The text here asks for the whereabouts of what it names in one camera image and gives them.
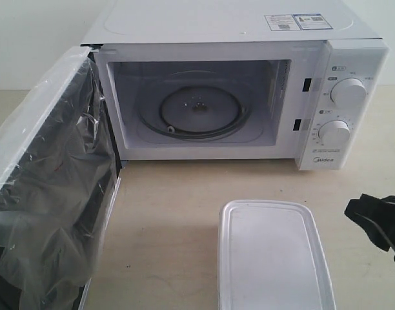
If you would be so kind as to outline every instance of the white wall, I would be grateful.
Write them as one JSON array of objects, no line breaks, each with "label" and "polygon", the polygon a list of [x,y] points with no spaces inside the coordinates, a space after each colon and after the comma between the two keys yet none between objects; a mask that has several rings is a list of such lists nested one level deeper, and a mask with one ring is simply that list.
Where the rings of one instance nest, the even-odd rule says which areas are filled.
[{"label": "white wall", "polygon": [[[79,44],[107,1],[0,0],[0,89],[32,87],[64,51]],[[395,0],[345,2],[391,47],[381,83],[395,84]]]}]

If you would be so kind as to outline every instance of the microwave top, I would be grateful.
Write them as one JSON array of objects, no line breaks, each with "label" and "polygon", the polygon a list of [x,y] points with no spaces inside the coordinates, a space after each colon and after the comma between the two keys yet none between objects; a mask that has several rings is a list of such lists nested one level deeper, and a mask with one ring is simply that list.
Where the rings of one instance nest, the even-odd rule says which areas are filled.
[{"label": "microwave top", "polygon": [[379,38],[341,0],[113,0],[82,44]]}]

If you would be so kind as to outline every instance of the control panel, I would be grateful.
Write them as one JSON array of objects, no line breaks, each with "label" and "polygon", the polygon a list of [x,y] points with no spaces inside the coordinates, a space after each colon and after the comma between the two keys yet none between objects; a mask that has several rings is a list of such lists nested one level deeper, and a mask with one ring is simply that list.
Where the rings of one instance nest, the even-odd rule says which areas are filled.
[{"label": "control panel", "polygon": [[342,168],[388,48],[381,39],[326,43],[327,66],[316,94],[301,170]]}]

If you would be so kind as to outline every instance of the midea logo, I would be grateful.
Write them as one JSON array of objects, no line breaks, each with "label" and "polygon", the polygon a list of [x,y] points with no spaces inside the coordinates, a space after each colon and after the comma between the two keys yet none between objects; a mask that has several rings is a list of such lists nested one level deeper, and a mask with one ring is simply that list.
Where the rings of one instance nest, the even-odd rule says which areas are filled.
[{"label": "midea logo", "polygon": [[320,157],[314,158],[314,163],[332,163],[333,161],[334,158],[320,158]]}]

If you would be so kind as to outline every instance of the plastic container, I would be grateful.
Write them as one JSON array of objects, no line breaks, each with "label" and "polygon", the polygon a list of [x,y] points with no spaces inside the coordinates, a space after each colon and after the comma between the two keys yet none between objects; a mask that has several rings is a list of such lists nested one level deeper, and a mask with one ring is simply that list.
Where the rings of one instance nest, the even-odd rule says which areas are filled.
[{"label": "plastic container", "polygon": [[335,310],[311,212],[297,203],[239,200],[222,210],[221,310]]}]

